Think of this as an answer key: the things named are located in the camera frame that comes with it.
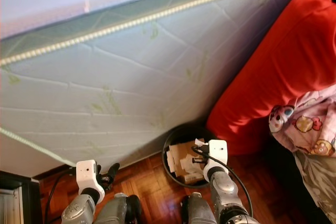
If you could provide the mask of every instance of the wooden parquet floor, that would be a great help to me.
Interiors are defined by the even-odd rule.
[[[306,224],[306,220],[293,203],[290,195],[278,184],[260,155],[230,157],[229,166],[245,184],[251,196],[255,218],[262,224]],[[40,181],[41,205],[44,214],[46,202],[57,175]],[[118,171],[113,188],[103,202],[97,206],[96,214],[115,193],[139,196],[143,214],[143,223],[181,223],[180,202],[185,195],[193,191],[202,193],[211,207],[210,189],[193,190],[182,187],[165,173],[161,154],[146,158],[136,164]],[[76,179],[64,176],[56,187],[52,197],[48,219],[60,216],[67,205],[77,196]],[[239,196],[247,208],[247,200],[240,189]]]

